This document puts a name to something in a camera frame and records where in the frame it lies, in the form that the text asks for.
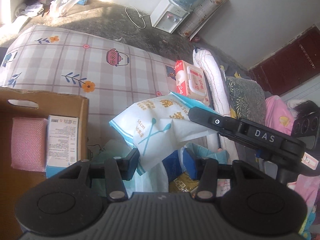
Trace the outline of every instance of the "power cord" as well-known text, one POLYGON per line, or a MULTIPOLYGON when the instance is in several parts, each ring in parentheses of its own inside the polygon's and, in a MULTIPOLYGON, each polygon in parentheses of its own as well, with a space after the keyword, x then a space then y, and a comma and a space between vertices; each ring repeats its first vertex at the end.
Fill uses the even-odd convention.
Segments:
POLYGON ((146 22, 144 21, 143 18, 144 18, 145 16, 150 16, 150 14, 141 15, 141 14, 138 12, 138 10, 135 8, 135 10, 137 11, 137 13, 139 14, 139 18, 141 18, 142 21, 143 21, 143 23, 144 23, 144 27, 141 28, 141 27, 139 27, 139 26, 131 19, 131 17, 129 16, 129 14, 128 14, 128 12, 127 12, 127 8, 128 8, 128 7, 133 7, 133 8, 135 8, 135 7, 129 5, 129 6, 127 6, 127 7, 124 9, 124 10, 125 10, 125 13, 126 13, 127 16, 129 17, 130 21, 132 21, 132 23, 133 23, 134 25, 136 25, 139 29, 144 29, 144 28, 146 27, 146 22))

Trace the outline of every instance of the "plaid tablecloth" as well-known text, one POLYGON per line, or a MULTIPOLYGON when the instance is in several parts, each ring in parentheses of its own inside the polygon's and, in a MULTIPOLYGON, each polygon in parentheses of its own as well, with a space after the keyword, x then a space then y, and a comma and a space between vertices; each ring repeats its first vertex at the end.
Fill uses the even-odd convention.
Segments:
POLYGON ((175 62, 116 41, 37 25, 9 47, 0 85, 89 98, 89 145, 122 137, 109 121, 132 103, 176 90, 175 62))

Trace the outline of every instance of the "pink mesh scrubber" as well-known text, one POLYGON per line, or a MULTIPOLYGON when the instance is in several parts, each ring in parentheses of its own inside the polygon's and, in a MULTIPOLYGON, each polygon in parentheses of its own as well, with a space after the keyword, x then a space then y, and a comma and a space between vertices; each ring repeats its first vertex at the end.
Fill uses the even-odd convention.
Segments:
POLYGON ((45 140, 48 120, 13 118, 11 167, 25 171, 45 171, 45 140))

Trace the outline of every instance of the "dark red door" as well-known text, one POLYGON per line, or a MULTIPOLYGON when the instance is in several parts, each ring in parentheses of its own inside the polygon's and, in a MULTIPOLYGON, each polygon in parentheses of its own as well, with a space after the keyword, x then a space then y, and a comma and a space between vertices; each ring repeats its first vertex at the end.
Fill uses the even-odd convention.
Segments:
POLYGON ((320 73, 320 31, 314 27, 250 72, 265 91, 281 95, 320 73))

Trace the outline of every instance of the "metal screw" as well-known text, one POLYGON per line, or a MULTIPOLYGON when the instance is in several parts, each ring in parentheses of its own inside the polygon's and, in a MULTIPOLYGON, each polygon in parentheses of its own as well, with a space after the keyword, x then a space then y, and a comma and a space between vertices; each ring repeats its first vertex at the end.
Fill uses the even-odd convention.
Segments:
POLYGON ((112 191, 109 196, 113 199, 119 199, 119 198, 123 198, 125 196, 125 193, 123 191, 112 191))
POLYGON ((207 190, 203 190, 203 191, 199 191, 197 193, 197 196, 201 199, 209 199, 209 198, 212 198, 213 197, 213 194, 212 192, 210 191, 207 191, 207 190))

